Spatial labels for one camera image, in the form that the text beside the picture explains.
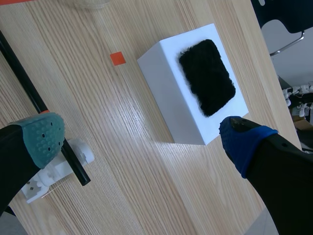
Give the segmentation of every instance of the black rod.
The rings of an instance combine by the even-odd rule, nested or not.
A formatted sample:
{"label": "black rod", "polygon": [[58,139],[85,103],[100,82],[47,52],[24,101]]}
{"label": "black rod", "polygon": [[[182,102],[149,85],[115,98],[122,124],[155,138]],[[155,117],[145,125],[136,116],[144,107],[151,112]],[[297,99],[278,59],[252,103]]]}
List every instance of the black rod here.
{"label": "black rod", "polygon": [[[1,30],[0,30],[0,51],[3,54],[4,58],[6,59],[9,66],[11,67],[11,70],[19,80],[20,84],[24,88],[25,92],[27,93],[28,97],[30,98],[30,101],[34,105],[37,112],[42,113],[48,111],[47,106],[41,99],[36,88],[34,87],[33,83],[28,77],[20,61],[16,57],[11,46],[7,42],[5,36],[2,34]],[[83,166],[80,164],[79,160],[77,159],[75,153],[73,152],[72,148],[70,147],[66,139],[64,139],[61,152],[63,153],[65,159],[67,160],[68,164],[72,168],[74,174],[76,175],[82,186],[88,184],[90,182],[90,178],[85,172]]]}

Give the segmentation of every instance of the red sticker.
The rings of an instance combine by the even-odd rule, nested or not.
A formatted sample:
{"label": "red sticker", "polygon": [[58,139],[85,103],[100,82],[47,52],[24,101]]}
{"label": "red sticker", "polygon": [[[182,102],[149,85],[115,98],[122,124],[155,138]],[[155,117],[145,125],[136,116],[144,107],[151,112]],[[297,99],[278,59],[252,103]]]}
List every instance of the red sticker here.
{"label": "red sticker", "polygon": [[0,5],[7,5],[7,4],[19,3],[19,2],[25,2],[25,1],[32,1],[32,0],[0,0]]}
{"label": "red sticker", "polygon": [[113,53],[110,55],[111,60],[115,66],[125,64],[125,58],[122,52]]}

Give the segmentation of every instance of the wood grain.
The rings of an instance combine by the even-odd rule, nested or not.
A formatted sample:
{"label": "wood grain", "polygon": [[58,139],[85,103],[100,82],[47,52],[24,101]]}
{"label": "wood grain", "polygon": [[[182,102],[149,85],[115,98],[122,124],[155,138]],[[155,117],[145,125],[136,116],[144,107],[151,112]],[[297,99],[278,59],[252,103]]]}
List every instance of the wood grain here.
{"label": "wood grain", "polygon": [[[300,146],[249,0],[111,0],[100,10],[60,0],[0,7],[0,29],[67,138],[95,161],[28,205],[11,202],[29,234],[242,235],[264,208],[225,155],[173,144],[136,60],[157,41],[215,23],[249,108],[247,118]],[[110,54],[126,64],[114,67]],[[35,113],[0,56],[0,127]]]}

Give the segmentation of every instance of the black fuzzy fabric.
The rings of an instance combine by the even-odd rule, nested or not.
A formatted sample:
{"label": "black fuzzy fabric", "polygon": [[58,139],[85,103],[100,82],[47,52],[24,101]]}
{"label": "black fuzzy fabric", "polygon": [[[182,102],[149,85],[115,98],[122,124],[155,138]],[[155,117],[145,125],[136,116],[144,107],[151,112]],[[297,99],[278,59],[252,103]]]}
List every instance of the black fuzzy fabric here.
{"label": "black fuzzy fabric", "polygon": [[212,40],[182,52],[179,63],[205,116],[215,114],[234,97],[236,89]]}

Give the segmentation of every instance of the white box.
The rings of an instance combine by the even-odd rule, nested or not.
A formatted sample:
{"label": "white box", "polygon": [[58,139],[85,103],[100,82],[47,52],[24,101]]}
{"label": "white box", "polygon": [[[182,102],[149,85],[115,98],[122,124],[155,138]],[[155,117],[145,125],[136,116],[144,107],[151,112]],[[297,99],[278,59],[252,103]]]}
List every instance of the white box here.
{"label": "white box", "polygon": [[[210,117],[204,116],[178,62],[182,51],[205,39],[215,43],[236,88],[235,96]],[[158,42],[138,59],[138,63],[175,143],[206,145],[219,135],[220,123],[225,117],[243,117],[248,113],[214,24]]]}

